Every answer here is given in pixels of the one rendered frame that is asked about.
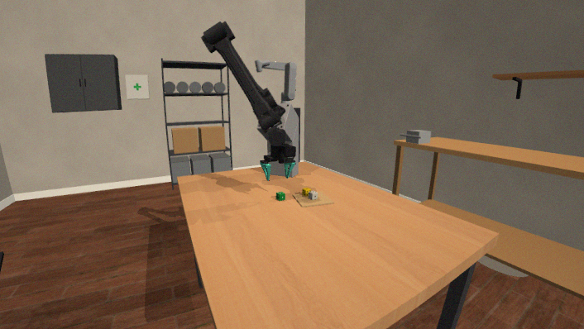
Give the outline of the tan flat mat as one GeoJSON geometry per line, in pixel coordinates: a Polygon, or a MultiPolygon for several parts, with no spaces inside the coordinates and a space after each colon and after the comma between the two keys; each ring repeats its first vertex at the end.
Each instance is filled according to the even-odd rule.
{"type": "Polygon", "coordinates": [[[322,192],[318,192],[318,198],[314,199],[314,200],[310,199],[309,196],[305,197],[304,195],[302,195],[302,193],[293,194],[293,196],[298,201],[298,203],[301,205],[301,207],[312,207],[312,206],[333,204],[334,203],[330,198],[328,198],[322,192]]]}

